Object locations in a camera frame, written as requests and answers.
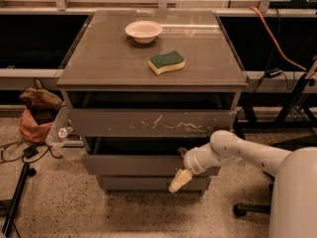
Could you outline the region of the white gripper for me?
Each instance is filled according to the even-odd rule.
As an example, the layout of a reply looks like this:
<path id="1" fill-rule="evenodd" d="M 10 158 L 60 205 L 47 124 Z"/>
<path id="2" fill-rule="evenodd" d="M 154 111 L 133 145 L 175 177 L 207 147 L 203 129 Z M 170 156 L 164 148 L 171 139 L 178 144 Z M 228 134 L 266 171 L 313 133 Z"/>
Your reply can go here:
<path id="1" fill-rule="evenodd" d="M 178 148 L 177 151 L 183 157 L 183 165 L 186 170 L 177 171 L 168 188 L 171 193 L 178 192 L 183 186 L 188 184 L 192 180 L 192 174 L 202 174 L 209 168 L 209 147 L 203 146 L 189 151 L 185 148 Z"/>

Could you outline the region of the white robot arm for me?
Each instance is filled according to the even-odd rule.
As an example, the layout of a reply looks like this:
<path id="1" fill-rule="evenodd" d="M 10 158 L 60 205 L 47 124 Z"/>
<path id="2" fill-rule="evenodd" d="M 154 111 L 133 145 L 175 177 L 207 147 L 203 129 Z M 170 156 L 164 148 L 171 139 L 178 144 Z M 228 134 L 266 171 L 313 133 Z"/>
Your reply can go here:
<path id="1" fill-rule="evenodd" d="M 212 167 L 244 160 L 274 177 L 268 238 L 317 238 L 317 148 L 283 150 L 243 140 L 219 130 L 210 142 L 183 155 L 183 168 L 169 190 L 176 192 L 192 177 Z"/>

